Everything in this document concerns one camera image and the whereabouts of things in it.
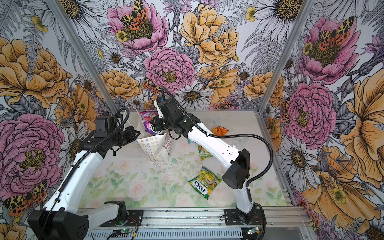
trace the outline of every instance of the black cable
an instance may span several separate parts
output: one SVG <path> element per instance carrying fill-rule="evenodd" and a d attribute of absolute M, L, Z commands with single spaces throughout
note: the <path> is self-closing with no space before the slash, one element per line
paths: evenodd
<path fill-rule="evenodd" d="M 118 113 L 121 113 L 123 110 L 125 110 L 127 112 L 127 115 L 125 116 L 124 120 L 121 122 L 121 124 L 115 129 L 113 130 L 110 134 L 108 134 L 105 138 L 103 138 L 102 140 L 100 140 L 100 142 L 98 142 L 95 146 L 93 146 L 90 150 L 88 150 L 72 167 L 72 169 L 70 170 L 70 172 L 68 173 L 68 175 L 65 177 L 62 185 L 60 186 L 59 188 L 59 195 L 58 197 L 56 198 L 55 202 L 53 203 L 53 206 L 51 207 L 51 210 L 48 212 L 48 215 L 45 219 L 45 222 L 43 224 L 43 227 L 41 229 L 41 232 L 39 234 L 39 237 L 38 239 L 40 239 L 41 235 L 43 234 L 44 232 L 44 229 L 45 229 L 45 226 L 48 222 L 48 219 L 49 219 L 49 216 L 54 208 L 54 206 L 56 205 L 57 201 L 59 200 L 60 196 L 61 196 L 61 192 L 65 189 L 66 185 L 68 184 L 69 180 L 71 179 L 71 177 L 73 176 L 73 174 L 75 173 L 76 169 L 79 167 L 80 163 L 91 153 L 93 152 L 94 150 L 96 150 L 102 143 L 104 143 L 105 141 L 107 141 L 109 138 L 111 138 L 114 134 L 116 134 L 118 131 L 120 131 L 123 127 L 124 127 L 124 124 L 128 121 L 128 118 L 129 118 L 129 110 L 127 108 L 121 108 L 119 110 Z"/>
<path fill-rule="evenodd" d="M 93 234 L 92 234 L 92 230 L 90 230 L 90 232 L 91 232 L 91 237 L 92 237 L 92 239 L 95 240 L 95 238 L 93 237 Z"/>
<path fill-rule="evenodd" d="M 80 163 L 93 151 L 95 151 L 101 144 L 103 144 L 105 141 L 107 141 L 109 138 L 111 138 L 114 134 L 116 134 L 118 131 L 120 131 L 123 127 L 124 124 L 128 121 L 129 118 L 129 110 L 127 108 L 121 108 L 119 110 L 119 113 L 125 110 L 127 112 L 127 115 L 125 116 L 124 120 L 121 122 L 121 124 L 115 128 L 110 134 L 108 134 L 105 138 L 100 140 L 95 146 L 93 146 L 90 150 L 88 150 L 72 167 L 70 172 L 68 173 L 67 177 L 64 179 L 63 184 L 59 188 L 59 192 L 62 192 L 64 188 L 67 186 L 69 180 L 75 173 L 76 169 L 79 167 Z"/>
<path fill-rule="evenodd" d="M 265 214 L 264 214 L 263 207 L 262 207 L 260 204 L 256 203 L 256 202 L 254 202 L 253 204 L 255 204 L 256 206 L 258 206 L 258 207 L 260 208 L 261 212 L 262 212 L 262 221 L 263 221 L 263 222 L 261 222 L 261 224 L 262 224 L 263 229 L 262 229 L 260 238 L 259 238 L 259 236 L 257 236 L 257 240 L 261 240 L 261 239 L 264 237 L 264 234 L 265 234 L 265 229 L 266 229 L 266 218 L 265 218 Z"/>
<path fill-rule="evenodd" d="M 164 93 L 164 91 L 168 94 L 168 96 L 175 102 L 175 104 L 180 108 L 180 110 L 184 113 L 184 115 L 186 115 L 189 120 L 194 124 L 194 126 L 202 133 L 204 133 L 204 135 L 207 135 L 207 132 L 202 129 L 195 121 L 194 119 L 189 116 L 189 114 L 187 113 L 187 111 L 183 108 L 183 106 L 181 106 L 181 104 L 175 99 L 175 97 L 172 95 L 172 93 L 170 93 L 170 91 L 165 88 L 165 87 L 161 87 L 161 90 L 162 90 L 162 93 Z M 263 176 L 264 174 L 266 174 L 268 172 L 268 170 L 271 168 L 272 166 L 272 163 L 273 163 L 273 149 L 271 147 L 271 145 L 268 143 L 267 140 L 265 140 L 264 138 L 260 137 L 259 135 L 256 135 L 256 134 L 249 134 L 249 133 L 243 133 L 243 134 L 232 134 L 232 135 L 225 135 L 225 136 L 218 136 L 218 135 L 214 135 L 214 134 L 208 134 L 208 136 L 210 137 L 214 137 L 214 138 L 234 138 L 234 137 L 253 137 L 253 138 L 256 138 L 260 141 L 262 141 L 268 148 L 269 150 L 269 162 L 268 162 L 268 165 L 266 166 L 266 168 L 259 174 L 257 174 L 256 176 L 254 176 L 253 178 L 249 179 L 247 181 L 247 183 L 245 184 L 246 187 L 249 186 L 249 184 L 253 181 L 255 181 L 256 179 L 260 178 L 261 176 Z"/>
<path fill-rule="evenodd" d="M 47 225 L 47 222 L 48 222 L 48 219 L 49 219 L 49 215 L 51 214 L 53 207 L 56 205 L 57 201 L 59 200 L 60 195 L 61 195 L 61 192 L 59 193 L 59 196 L 55 199 L 55 202 L 53 203 L 53 206 L 51 207 L 51 210 L 49 210 L 49 212 L 48 212 L 47 218 L 45 219 L 45 222 L 43 224 L 43 227 L 41 229 L 39 237 L 37 238 L 38 240 L 40 239 L 41 235 L 44 232 L 45 226 Z"/>
<path fill-rule="evenodd" d="M 118 236 L 120 234 L 121 234 L 121 232 L 114 232 L 114 233 L 112 233 L 111 235 L 108 236 L 107 240 L 109 240 L 111 237 L 116 237 L 116 236 Z"/>

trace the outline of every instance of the fox's candy bag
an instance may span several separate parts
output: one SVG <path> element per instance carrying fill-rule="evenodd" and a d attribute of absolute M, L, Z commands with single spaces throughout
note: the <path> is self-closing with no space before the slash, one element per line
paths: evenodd
<path fill-rule="evenodd" d="M 212 190 L 221 182 L 214 173 L 209 171 L 206 167 L 202 167 L 200 174 L 189 183 L 195 189 L 196 192 L 203 195 L 205 199 L 208 199 Z"/>

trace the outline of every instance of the snack bag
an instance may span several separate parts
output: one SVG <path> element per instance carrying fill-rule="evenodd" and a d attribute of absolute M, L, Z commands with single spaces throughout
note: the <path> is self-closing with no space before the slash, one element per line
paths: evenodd
<path fill-rule="evenodd" d="M 213 134 L 219 135 L 219 136 L 224 136 L 227 132 L 229 132 L 228 129 L 226 129 L 225 127 L 220 127 L 220 126 L 215 127 L 211 131 Z M 204 159 L 206 159 L 208 157 L 213 157 L 213 155 L 210 152 L 208 152 L 205 148 L 203 148 L 199 144 L 197 145 L 197 147 L 199 148 L 199 155 L 200 155 L 201 161 L 203 161 Z"/>
<path fill-rule="evenodd" d="M 206 167 L 202 167 L 200 174 L 189 183 L 195 189 L 196 192 L 203 195 L 205 199 L 208 199 L 212 190 L 221 182 L 214 173 L 209 171 Z"/>
<path fill-rule="evenodd" d="M 157 111 L 145 111 L 141 112 L 140 115 L 143 119 L 143 124 L 146 132 L 150 133 L 152 136 L 162 134 L 162 131 L 156 132 L 152 123 L 149 122 L 152 121 L 154 116 L 159 115 Z"/>

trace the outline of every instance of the table surface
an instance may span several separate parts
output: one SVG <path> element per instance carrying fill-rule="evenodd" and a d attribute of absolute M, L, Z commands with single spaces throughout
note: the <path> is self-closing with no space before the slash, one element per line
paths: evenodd
<path fill-rule="evenodd" d="M 222 126 L 227 134 L 253 133 L 261 136 L 253 112 L 241 111 L 191 111 L 209 129 Z M 129 121 L 143 131 L 143 124 L 136 112 Z M 266 146 L 257 139 L 225 139 L 238 149 L 246 148 L 251 154 L 250 177 L 260 173 L 269 160 Z M 200 160 L 196 143 L 188 143 L 181 137 L 172 140 L 169 160 L 153 162 L 145 155 L 137 142 L 124 146 L 113 157 L 109 151 L 93 173 L 84 191 L 80 208 L 96 208 L 106 201 L 123 200 L 129 208 L 140 207 L 234 207 L 233 190 L 221 182 L 208 200 L 197 193 L 188 183 L 205 166 L 220 178 L 225 172 L 215 157 Z M 252 199 L 263 206 L 285 206 L 286 202 L 273 168 L 250 184 Z"/>

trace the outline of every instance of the pink peony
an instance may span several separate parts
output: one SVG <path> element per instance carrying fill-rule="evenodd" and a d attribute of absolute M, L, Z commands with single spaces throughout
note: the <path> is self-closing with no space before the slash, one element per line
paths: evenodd
<path fill-rule="evenodd" d="M 0 122 L 0 197 L 26 195 L 39 183 L 57 183 L 62 169 L 60 145 L 64 134 L 52 121 L 37 114 Z"/>
<path fill-rule="evenodd" d="M 157 13 L 153 3 L 151 6 L 143 0 L 144 8 L 148 9 L 148 19 L 140 25 L 138 30 L 131 30 L 120 21 L 125 15 L 131 15 L 134 5 L 130 7 L 123 4 L 120 8 L 108 8 L 108 24 L 112 27 L 109 32 L 117 35 L 116 42 L 123 45 L 122 53 L 127 56 L 142 54 L 143 52 L 153 51 L 160 46 L 164 46 L 168 40 L 168 22 L 166 17 L 161 18 Z"/>
<path fill-rule="evenodd" d="M 300 83 L 290 98 L 288 136 L 294 135 L 311 150 L 321 147 L 336 124 L 332 95 L 321 83 Z"/>
<path fill-rule="evenodd" d="M 147 78 L 155 85 L 168 88 L 171 93 L 192 85 L 195 69 L 192 60 L 172 48 L 159 48 L 144 60 Z"/>
<path fill-rule="evenodd" d="M 314 81 L 329 85 L 341 78 L 355 63 L 358 54 L 353 54 L 361 31 L 356 31 L 356 18 L 349 30 L 350 36 L 340 45 L 330 45 L 320 50 L 319 34 L 321 31 L 332 33 L 340 27 L 336 20 L 330 22 L 324 17 L 315 23 L 309 36 L 306 36 L 302 57 L 296 63 L 296 70 Z"/>

